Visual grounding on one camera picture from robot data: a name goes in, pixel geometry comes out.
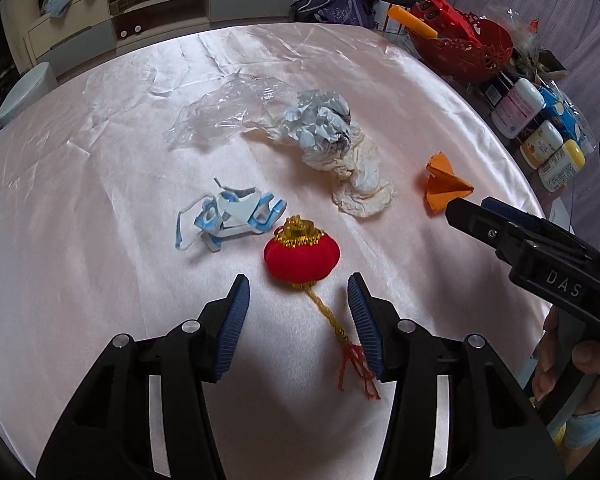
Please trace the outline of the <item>orange paper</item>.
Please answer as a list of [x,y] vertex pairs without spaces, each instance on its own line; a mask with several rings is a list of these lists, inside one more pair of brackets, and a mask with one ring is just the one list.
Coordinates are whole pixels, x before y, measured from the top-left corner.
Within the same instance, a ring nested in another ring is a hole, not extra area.
[[430,157],[425,170],[424,202],[430,214],[441,214],[451,200],[466,198],[475,191],[469,182],[457,177],[451,162],[442,152]]

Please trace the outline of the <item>cream tissue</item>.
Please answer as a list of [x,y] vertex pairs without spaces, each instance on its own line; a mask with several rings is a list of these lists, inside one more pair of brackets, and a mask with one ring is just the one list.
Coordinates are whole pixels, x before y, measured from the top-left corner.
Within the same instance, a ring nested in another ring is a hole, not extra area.
[[297,143],[282,138],[280,125],[276,130],[264,134],[275,144],[298,148],[306,166],[329,174],[334,204],[352,217],[365,219],[387,209],[396,198],[396,189],[381,175],[381,157],[373,139],[366,136],[354,122],[351,124],[351,133],[349,151],[326,162],[306,160]]

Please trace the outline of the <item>red lantern ornament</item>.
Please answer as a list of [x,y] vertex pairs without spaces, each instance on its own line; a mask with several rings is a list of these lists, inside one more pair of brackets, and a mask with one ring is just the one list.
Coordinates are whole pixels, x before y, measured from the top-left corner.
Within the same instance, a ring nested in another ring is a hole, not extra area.
[[340,256],[336,240],[312,220],[298,214],[288,217],[276,228],[263,249],[263,262],[270,277],[306,295],[332,330],[341,354],[338,390],[344,390],[344,376],[351,367],[362,382],[366,399],[379,401],[376,376],[367,364],[362,346],[351,340],[335,312],[314,290],[315,285],[336,268]]

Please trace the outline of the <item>blue white torn packaging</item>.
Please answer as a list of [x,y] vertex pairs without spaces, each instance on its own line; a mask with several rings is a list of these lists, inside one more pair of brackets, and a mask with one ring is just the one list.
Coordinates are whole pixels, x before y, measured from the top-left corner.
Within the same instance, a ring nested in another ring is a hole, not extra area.
[[260,188],[230,188],[214,179],[216,194],[206,193],[176,215],[174,247],[180,252],[194,244],[185,239],[184,217],[193,214],[190,224],[210,252],[219,252],[226,240],[270,232],[287,209],[287,202]]

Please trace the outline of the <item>clear plastic bag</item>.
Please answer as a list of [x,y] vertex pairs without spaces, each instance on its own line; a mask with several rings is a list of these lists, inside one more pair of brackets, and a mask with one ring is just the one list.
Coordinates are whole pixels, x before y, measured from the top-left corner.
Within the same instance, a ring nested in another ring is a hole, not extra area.
[[275,77],[234,73],[219,88],[184,106],[164,138],[170,151],[208,152],[252,130],[270,133],[294,106],[297,91]]

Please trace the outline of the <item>grey white paper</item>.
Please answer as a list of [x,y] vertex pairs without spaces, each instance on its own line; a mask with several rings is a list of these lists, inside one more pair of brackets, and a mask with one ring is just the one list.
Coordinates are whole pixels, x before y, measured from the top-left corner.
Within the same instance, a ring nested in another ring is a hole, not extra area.
[[337,92],[300,92],[297,106],[287,110],[280,123],[280,134],[297,143],[309,162],[326,162],[351,147],[350,106]]

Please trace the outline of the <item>yellow cap white bottle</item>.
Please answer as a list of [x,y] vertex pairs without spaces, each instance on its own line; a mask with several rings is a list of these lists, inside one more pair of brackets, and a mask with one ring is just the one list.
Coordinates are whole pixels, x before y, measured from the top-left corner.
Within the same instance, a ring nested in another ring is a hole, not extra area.
[[542,187],[554,193],[567,184],[585,165],[585,156],[575,140],[568,140],[539,168]]

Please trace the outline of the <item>orange label white bottle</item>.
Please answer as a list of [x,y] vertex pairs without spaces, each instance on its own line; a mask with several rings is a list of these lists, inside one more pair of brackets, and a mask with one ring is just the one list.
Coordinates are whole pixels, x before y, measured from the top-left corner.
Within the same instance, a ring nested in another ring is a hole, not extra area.
[[555,126],[544,120],[542,124],[520,146],[522,159],[532,168],[540,168],[564,143]]

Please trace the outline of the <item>pink label white bottle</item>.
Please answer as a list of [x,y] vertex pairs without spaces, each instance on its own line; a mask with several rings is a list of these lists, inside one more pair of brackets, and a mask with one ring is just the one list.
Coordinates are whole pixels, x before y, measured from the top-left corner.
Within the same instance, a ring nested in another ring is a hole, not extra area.
[[540,90],[530,80],[520,78],[496,104],[491,112],[491,119],[506,139],[513,140],[539,114],[544,105]]

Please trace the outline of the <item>blue snack bag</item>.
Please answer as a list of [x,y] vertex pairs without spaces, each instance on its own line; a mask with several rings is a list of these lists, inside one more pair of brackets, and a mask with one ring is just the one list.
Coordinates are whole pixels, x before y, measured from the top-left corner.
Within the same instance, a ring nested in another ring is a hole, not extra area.
[[585,156],[595,150],[592,130],[584,115],[556,84],[540,87],[544,99],[541,115],[562,135],[565,141],[573,140]]

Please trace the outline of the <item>red perforated basket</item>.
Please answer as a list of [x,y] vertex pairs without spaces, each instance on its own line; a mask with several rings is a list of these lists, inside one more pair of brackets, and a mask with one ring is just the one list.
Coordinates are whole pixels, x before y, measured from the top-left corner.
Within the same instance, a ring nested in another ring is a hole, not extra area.
[[410,11],[438,33],[437,38],[408,34],[419,56],[442,75],[481,84],[512,57],[512,36],[497,22],[457,10],[448,0],[418,0]]

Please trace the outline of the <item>orange toy stick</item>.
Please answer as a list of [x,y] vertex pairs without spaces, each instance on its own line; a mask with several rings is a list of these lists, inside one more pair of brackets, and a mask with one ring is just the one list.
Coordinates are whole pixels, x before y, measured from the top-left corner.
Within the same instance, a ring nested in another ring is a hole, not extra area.
[[410,32],[421,36],[426,39],[437,39],[438,33],[428,24],[423,22],[420,18],[411,14],[400,6],[390,6],[387,11],[388,18],[398,22],[400,25],[407,28]]

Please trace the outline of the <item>pink satin tablecloth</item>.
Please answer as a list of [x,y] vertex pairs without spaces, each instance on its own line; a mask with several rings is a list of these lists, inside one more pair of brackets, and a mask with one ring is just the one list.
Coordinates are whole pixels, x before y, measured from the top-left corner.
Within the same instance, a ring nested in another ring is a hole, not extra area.
[[[327,174],[260,132],[209,151],[174,150],[182,109],[233,74],[340,93],[377,145],[396,200],[355,219]],[[346,285],[370,291],[430,333],[486,337],[520,370],[541,337],[544,301],[508,280],[483,244],[430,216],[425,167],[437,153],[474,187],[538,214],[501,142],[448,84],[366,29],[275,24],[201,32],[97,66],[44,96],[0,132],[0,431],[34,469],[74,390],[118,333],[168,332],[223,297],[237,274],[251,304],[228,373],[204,389],[232,479],[368,479],[392,385],[368,400],[307,296],[270,279],[265,236],[210,252],[185,232],[185,207],[220,185],[286,200],[340,246],[317,295],[349,322]]]

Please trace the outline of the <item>white round stool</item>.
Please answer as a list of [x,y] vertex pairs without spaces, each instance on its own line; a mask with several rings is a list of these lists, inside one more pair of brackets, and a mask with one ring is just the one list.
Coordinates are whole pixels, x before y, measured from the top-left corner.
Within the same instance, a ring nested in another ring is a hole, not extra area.
[[0,125],[6,127],[27,107],[57,86],[57,79],[49,62],[35,65],[8,92],[0,107]]

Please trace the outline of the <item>beige TV cabinet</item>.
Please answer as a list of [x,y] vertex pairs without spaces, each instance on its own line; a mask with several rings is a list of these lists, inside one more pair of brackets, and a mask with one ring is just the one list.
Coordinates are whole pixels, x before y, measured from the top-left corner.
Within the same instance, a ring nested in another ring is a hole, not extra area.
[[284,22],[294,0],[72,0],[62,18],[38,0],[2,0],[0,15],[19,73],[49,62],[69,79],[125,53],[228,25]]

